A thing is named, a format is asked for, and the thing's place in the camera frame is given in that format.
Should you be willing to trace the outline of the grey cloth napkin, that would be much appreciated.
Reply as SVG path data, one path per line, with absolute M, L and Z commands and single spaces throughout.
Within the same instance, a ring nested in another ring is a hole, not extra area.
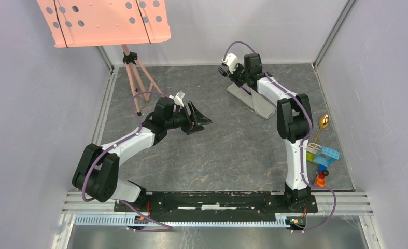
M 227 91 L 264 119 L 270 119 L 276 112 L 274 105 L 248 86 L 238 87 L 235 83 L 232 83 L 227 87 Z

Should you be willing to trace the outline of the gold spoon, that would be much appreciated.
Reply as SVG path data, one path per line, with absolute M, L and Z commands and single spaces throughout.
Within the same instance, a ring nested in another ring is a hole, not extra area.
M 321 131 L 326 128 L 329 125 L 330 122 L 330 116 L 328 114 L 324 114 L 323 116 L 321 116 L 321 118 L 318 120 L 318 126 L 319 126 L 319 130 L 316 134 L 316 137 L 314 139 L 314 143 L 317 144 L 319 136 L 321 134 Z

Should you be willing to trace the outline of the purple metal fork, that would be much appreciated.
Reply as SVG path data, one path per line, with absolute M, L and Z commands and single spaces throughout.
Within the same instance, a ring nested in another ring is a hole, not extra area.
M 223 77 L 228 77 L 228 72 L 225 71 L 221 66 L 218 67 L 217 71 L 223 76 Z M 250 91 L 248 91 L 246 88 L 243 86 L 239 86 L 242 90 L 244 90 L 248 95 L 252 95 Z

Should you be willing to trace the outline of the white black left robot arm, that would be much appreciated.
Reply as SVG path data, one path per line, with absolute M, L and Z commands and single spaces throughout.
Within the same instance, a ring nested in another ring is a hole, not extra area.
M 180 128 L 189 135 L 203 131 L 211 123 L 191 101 L 183 105 L 178 97 L 161 97 L 154 110 L 130 134 L 101 146 L 87 145 L 72 185 L 83 192 L 84 201 L 123 200 L 132 210 L 141 211 L 147 204 L 145 189 L 132 181 L 121 181 L 119 168 L 137 153 L 157 145 L 170 129 Z

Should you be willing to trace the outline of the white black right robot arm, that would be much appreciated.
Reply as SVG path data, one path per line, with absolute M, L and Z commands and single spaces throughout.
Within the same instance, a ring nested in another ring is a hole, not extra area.
M 286 187 L 293 191 L 306 189 L 309 184 L 306 152 L 313 127 L 309 97 L 279 84 L 263 69 L 257 53 L 244 55 L 243 64 L 238 62 L 236 55 L 229 53 L 223 64 L 228 67 L 227 76 L 238 87 L 247 85 L 251 93 L 260 94 L 275 105 L 277 132 L 284 140 L 287 152 Z

